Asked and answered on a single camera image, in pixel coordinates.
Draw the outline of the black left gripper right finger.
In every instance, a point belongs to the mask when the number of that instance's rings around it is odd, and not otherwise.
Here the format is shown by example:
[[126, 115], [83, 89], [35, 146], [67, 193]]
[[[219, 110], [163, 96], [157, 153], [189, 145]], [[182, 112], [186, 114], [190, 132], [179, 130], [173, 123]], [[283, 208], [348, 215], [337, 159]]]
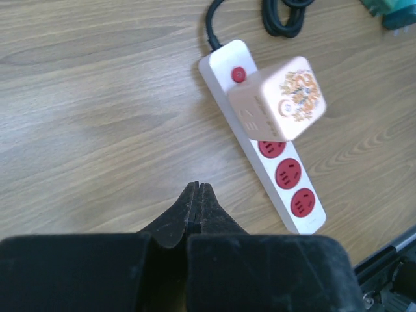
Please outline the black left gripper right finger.
[[363, 311], [346, 250], [322, 235], [250, 235], [204, 183], [187, 241], [189, 311]]

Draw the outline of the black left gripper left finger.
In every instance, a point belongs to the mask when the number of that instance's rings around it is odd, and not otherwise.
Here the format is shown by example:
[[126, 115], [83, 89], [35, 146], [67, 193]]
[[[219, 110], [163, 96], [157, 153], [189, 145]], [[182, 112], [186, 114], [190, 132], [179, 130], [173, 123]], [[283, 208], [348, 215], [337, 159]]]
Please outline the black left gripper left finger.
[[136, 233], [20, 235], [1, 241], [2, 311], [143, 311], [182, 286], [198, 183]]

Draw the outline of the white power strip red sockets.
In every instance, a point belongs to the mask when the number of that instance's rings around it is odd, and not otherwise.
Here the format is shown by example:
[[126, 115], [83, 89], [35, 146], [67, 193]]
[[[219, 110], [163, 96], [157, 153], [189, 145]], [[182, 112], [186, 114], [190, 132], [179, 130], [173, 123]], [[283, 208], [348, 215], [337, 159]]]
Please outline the white power strip red sockets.
[[228, 91], [259, 69], [242, 40], [234, 40], [198, 64], [199, 71], [285, 227], [292, 233], [316, 233], [326, 212], [306, 172], [294, 141], [248, 138], [228, 100]]

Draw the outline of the beige cube adapter dragon print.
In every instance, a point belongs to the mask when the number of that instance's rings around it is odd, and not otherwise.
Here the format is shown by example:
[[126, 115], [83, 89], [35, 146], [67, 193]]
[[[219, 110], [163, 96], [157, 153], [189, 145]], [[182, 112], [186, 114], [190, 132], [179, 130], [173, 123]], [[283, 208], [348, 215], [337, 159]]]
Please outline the beige cube adapter dragon print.
[[248, 138], [256, 141], [293, 141], [327, 108], [311, 64], [302, 56], [247, 75], [227, 97]]

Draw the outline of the green USB charger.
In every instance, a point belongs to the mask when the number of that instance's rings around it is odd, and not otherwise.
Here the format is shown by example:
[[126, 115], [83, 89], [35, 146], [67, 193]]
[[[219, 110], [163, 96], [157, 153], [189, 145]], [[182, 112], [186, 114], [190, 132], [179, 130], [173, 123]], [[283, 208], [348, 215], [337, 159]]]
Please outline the green USB charger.
[[394, 9], [397, 0], [361, 0], [372, 16], [383, 16]]

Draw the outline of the teal blue USB charger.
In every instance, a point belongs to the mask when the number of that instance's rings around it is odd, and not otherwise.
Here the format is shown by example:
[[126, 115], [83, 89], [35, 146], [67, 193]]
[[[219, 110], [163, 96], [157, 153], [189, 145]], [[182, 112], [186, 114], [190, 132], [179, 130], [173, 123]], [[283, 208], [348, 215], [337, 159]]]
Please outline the teal blue USB charger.
[[397, 35], [400, 31], [408, 32], [415, 24], [415, 0], [396, 1], [392, 10], [383, 16], [382, 26]]

